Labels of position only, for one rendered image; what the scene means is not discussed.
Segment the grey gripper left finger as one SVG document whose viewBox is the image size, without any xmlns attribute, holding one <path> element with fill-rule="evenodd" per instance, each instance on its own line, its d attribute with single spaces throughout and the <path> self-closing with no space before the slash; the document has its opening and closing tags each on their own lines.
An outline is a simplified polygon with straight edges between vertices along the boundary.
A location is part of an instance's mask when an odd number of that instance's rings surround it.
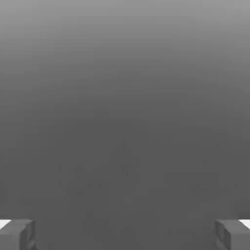
<svg viewBox="0 0 250 250">
<path fill-rule="evenodd" d="M 33 219 L 0 219 L 0 250 L 37 250 Z"/>
</svg>

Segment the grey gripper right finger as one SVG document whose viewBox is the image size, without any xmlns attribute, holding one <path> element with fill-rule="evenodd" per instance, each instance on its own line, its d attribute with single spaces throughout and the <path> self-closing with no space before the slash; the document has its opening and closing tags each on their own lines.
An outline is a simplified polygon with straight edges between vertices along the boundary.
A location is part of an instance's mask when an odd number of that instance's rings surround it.
<svg viewBox="0 0 250 250">
<path fill-rule="evenodd" d="M 214 232 L 218 250 L 250 250 L 250 219 L 216 220 Z"/>
</svg>

